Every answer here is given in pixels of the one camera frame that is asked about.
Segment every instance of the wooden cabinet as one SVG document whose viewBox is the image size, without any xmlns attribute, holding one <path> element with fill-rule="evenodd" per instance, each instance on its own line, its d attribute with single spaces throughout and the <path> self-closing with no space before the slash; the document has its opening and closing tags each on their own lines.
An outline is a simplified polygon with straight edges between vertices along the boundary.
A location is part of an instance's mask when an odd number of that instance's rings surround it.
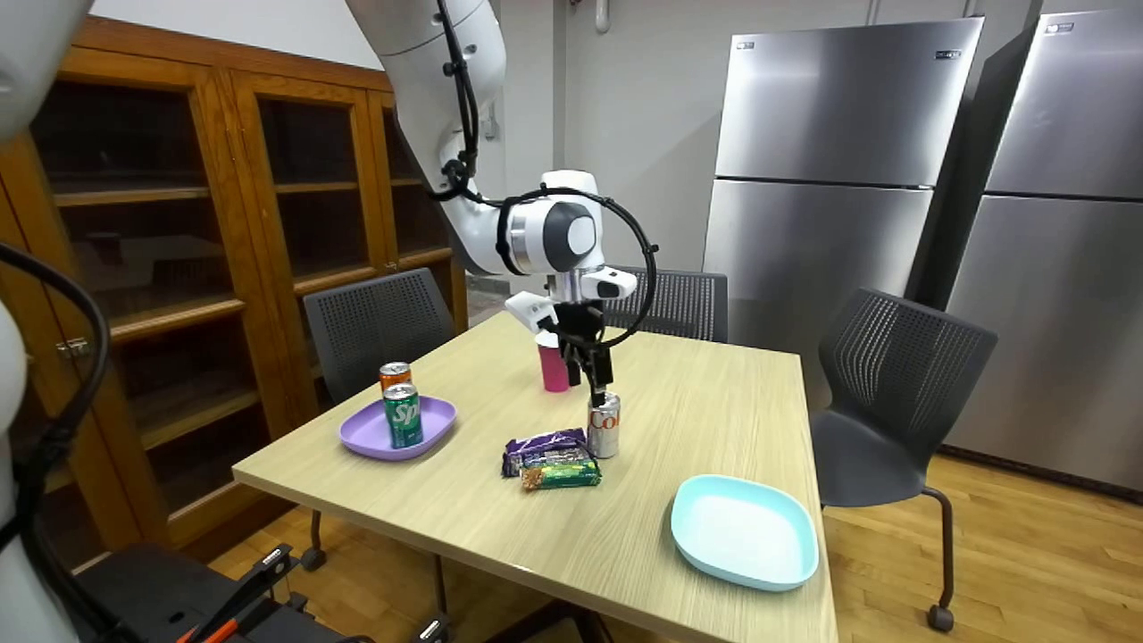
<svg viewBox="0 0 1143 643">
<path fill-rule="evenodd" d="M 83 455 L 106 461 L 137 527 L 96 527 L 103 544 L 137 533 L 208 557 L 277 512 L 228 467 L 316 412 L 305 293 L 425 263 L 463 327 L 461 263 L 442 226 L 417 221 L 433 201 L 390 170 L 406 167 L 390 112 L 380 70 L 83 27 L 0 177 L 14 242 L 109 317 L 115 370 Z M 41 349 L 75 332 L 56 305 L 14 315 L 52 327 Z"/>
</svg>

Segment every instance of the light blue plate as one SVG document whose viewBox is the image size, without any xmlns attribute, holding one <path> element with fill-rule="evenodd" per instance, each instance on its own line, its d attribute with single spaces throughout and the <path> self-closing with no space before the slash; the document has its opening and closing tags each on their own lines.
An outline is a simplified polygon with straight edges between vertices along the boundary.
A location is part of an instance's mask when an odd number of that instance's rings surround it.
<svg viewBox="0 0 1143 643">
<path fill-rule="evenodd" d="M 676 494 L 672 537 L 693 569 L 734 587 L 784 594 L 818 570 L 807 507 L 747 480 L 686 480 Z"/>
</svg>

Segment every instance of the plate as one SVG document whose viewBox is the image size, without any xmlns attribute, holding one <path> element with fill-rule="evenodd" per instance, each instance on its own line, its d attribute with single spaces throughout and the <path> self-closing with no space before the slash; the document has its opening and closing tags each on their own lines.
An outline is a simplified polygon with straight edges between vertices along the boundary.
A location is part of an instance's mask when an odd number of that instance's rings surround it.
<svg viewBox="0 0 1143 643">
<path fill-rule="evenodd" d="M 747 480 L 686 480 L 672 505 L 672 537 L 693 569 L 750 589 L 784 594 L 818 570 L 807 507 Z"/>
<path fill-rule="evenodd" d="M 457 412 L 446 399 L 421 396 L 421 443 L 393 450 L 390 440 L 390 417 L 384 417 L 384 399 L 376 399 L 361 406 L 355 417 L 343 423 L 343 448 L 361 456 L 376 461 L 414 461 L 434 448 L 442 448 L 452 437 Z"/>
</svg>

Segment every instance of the chair leg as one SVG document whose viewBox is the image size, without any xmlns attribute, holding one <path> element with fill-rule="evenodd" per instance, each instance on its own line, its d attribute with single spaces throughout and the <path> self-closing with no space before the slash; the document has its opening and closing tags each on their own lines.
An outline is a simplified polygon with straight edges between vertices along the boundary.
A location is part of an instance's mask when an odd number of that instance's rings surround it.
<svg viewBox="0 0 1143 643">
<path fill-rule="evenodd" d="M 324 563 L 324 548 L 321 548 L 321 512 L 311 512 L 311 550 L 299 554 L 305 570 L 316 570 Z"/>
<path fill-rule="evenodd" d="M 417 633 L 417 643 L 449 643 L 452 626 L 449 626 L 449 599 L 442 589 L 442 559 L 433 557 L 433 574 L 434 574 L 434 619 Z"/>
<path fill-rule="evenodd" d="M 945 494 L 926 487 L 923 488 L 926 495 L 931 495 L 940 505 L 940 537 L 943 537 L 943 589 L 940 589 L 940 599 L 930 608 L 930 629 L 936 633 L 951 633 L 955 629 L 955 505 Z"/>
</svg>

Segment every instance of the snack wrapper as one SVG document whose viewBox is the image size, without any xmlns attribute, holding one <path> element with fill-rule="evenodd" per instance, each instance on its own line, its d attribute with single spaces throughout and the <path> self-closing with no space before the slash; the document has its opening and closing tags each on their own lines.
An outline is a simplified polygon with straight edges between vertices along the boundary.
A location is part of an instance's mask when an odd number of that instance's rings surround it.
<svg viewBox="0 0 1143 643">
<path fill-rule="evenodd" d="M 502 480 L 521 480 L 521 488 L 600 487 L 600 465 L 581 430 L 556 430 L 528 440 L 506 440 Z"/>
</svg>

